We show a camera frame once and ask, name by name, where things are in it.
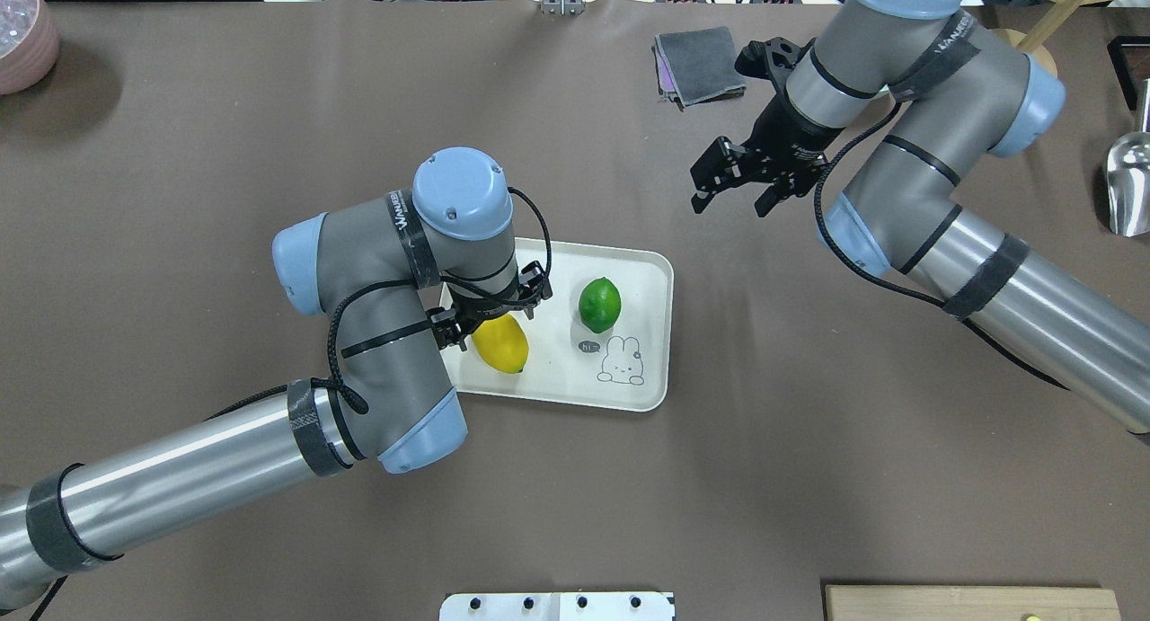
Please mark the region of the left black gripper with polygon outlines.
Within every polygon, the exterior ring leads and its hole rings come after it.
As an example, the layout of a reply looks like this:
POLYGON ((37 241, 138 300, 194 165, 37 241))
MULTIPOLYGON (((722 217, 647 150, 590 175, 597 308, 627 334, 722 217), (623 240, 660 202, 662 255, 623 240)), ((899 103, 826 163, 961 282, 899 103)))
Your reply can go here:
POLYGON ((551 264, 531 262, 498 293, 488 292, 471 281, 444 274, 442 282, 447 285, 451 306, 427 310, 437 346, 440 350, 452 346, 465 350, 465 339, 476 334, 481 324, 512 310, 521 310, 531 321, 540 302, 553 297, 550 271, 551 264))

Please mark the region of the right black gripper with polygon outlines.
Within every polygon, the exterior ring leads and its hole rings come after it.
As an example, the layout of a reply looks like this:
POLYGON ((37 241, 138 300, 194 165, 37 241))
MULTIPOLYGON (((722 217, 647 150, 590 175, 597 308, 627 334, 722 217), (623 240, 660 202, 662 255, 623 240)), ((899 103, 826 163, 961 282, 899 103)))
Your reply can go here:
POLYGON ((772 82, 775 95, 756 118, 750 137, 742 145, 718 137, 691 166, 693 213, 703 213, 726 190, 749 182, 765 184, 756 199, 756 215, 765 218, 777 204, 792 195, 802 198, 813 190, 828 164, 825 150, 841 129, 820 126, 793 109, 785 84, 793 68, 813 47, 804 47, 774 37, 767 43, 751 40, 735 59, 736 72, 772 82))

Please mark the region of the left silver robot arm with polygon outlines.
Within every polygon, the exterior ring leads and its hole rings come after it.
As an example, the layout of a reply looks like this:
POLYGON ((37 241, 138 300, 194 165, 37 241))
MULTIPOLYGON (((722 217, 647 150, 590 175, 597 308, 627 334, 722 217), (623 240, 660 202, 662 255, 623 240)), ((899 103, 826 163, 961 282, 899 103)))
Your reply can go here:
POLYGON ((515 195, 493 158, 447 147, 407 190, 276 233, 288 300, 329 317, 330 375, 267 389, 33 486, 5 486, 3 613, 44 608, 71 573, 305 480, 366 458, 405 474, 460 448, 467 424, 442 350, 552 296, 550 263, 518 268, 515 195))

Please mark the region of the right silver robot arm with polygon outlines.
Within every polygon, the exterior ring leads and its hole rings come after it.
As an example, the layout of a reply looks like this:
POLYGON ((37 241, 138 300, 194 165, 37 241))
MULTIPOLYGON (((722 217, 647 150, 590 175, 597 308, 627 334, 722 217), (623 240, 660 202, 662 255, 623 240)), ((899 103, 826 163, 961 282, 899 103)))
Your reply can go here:
POLYGON ((813 192, 825 245, 851 273, 929 302, 1043 382, 1147 442, 1147 324, 966 210, 982 155, 1026 150, 1066 90, 963 0, 845 0, 805 48, 750 43, 737 72, 774 97, 750 137, 693 163, 693 210, 762 183, 756 213, 813 192))

